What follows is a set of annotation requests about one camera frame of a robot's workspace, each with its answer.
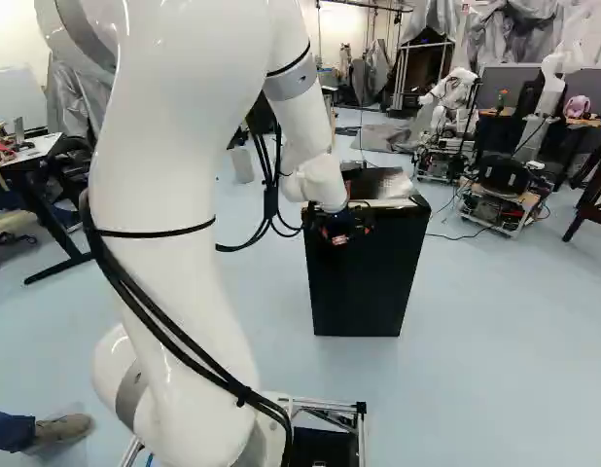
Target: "jeans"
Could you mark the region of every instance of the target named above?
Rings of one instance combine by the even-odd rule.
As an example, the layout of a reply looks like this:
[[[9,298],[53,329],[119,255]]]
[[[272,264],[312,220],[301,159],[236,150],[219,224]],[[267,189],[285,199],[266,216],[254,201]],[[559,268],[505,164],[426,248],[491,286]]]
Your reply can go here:
[[[35,417],[0,412],[0,450],[18,452],[32,446]]]
[[[16,192],[4,192],[0,190],[0,210],[7,209],[13,211],[14,209],[26,209],[23,199]],[[52,211],[56,219],[63,225],[69,226],[70,221],[73,219],[72,211],[66,209],[60,209],[52,206]]]

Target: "black bin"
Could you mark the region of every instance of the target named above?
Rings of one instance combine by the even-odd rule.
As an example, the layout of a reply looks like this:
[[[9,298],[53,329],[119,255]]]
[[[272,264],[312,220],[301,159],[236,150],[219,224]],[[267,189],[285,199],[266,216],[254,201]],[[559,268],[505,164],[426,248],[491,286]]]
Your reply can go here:
[[[373,229],[333,246],[302,213],[313,329],[316,336],[397,337],[430,219],[431,208],[400,168],[343,172],[361,215]]]

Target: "black band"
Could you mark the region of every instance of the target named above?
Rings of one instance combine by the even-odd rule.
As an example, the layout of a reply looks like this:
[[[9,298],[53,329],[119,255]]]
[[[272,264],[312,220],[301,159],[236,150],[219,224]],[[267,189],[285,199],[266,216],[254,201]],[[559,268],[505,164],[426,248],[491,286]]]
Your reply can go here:
[[[238,398],[236,406],[239,408],[244,407],[244,405],[247,402],[247,399],[253,395],[253,389],[243,384],[239,384],[237,385],[237,387],[233,387],[231,391],[233,395]]]
[[[216,217],[213,217],[204,224],[198,226],[188,227],[186,229],[178,229],[176,231],[165,231],[165,232],[114,232],[114,231],[103,231],[96,230],[101,236],[111,236],[113,238],[166,238],[169,236],[179,236],[185,234],[192,234],[194,232],[202,231],[207,229],[216,221]]]
[[[274,70],[274,71],[271,71],[270,73],[266,73],[265,76],[267,78],[272,78],[273,76],[280,75],[281,73],[285,73],[286,71],[294,68],[296,65],[301,63],[301,61],[307,56],[307,54],[309,54],[310,50],[311,50],[311,41],[309,41],[309,43],[307,44],[307,48],[304,50],[304,52],[302,54],[300,54],[299,58],[294,60],[292,63],[285,65],[283,68],[279,68],[278,70]]]

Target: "laboratory floor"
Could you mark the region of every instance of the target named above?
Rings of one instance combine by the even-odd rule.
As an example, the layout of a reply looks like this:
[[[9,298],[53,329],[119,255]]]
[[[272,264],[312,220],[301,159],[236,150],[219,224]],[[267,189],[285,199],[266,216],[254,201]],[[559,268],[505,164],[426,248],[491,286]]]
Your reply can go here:
[[[358,118],[340,109],[338,125]],[[385,120],[364,114],[364,124]],[[351,141],[339,136],[336,153],[359,160]],[[365,157],[412,170],[409,156]],[[261,186],[234,184],[227,157],[218,175],[217,236],[240,243],[261,218]],[[415,183],[435,209],[451,198],[449,187]],[[571,243],[560,239],[580,193],[553,195],[550,217],[517,240],[427,237],[399,339],[313,336],[300,237],[269,233],[221,254],[263,388],[367,401],[369,467],[601,467],[601,226],[586,222]],[[282,201],[282,210],[300,221],[297,205]],[[477,230],[448,209],[429,226]],[[85,247],[82,233],[74,238]],[[11,251],[0,270],[0,410],[86,411],[97,428],[64,451],[0,453],[0,467],[114,467],[129,434],[97,400],[89,372],[95,343],[118,321],[114,299],[94,264],[23,287],[28,274],[63,259],[42,239]]]

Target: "white robot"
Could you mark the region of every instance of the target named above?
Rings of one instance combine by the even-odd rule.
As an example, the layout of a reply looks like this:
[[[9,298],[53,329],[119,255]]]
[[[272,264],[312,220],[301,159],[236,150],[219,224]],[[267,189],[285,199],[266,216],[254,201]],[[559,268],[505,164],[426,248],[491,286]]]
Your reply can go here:
[[[114,82],[90,170],[88,222],[97,235],[91,250],[112,257],[102,270],[124,299],[123,324],[98,345],[93,365],[100,398],[138,439],[122,465],[141,442],[166,467],[287,462],[295,400],[257,394],[208,227],[215,158],[261,89],[287,140],[284,194],[326,212],[347,204],[297,0],[36,0],[36,9],[60,59]],[[128,279],[116,279],[115,260]],[[135,314],[140,305],[149,325]]]

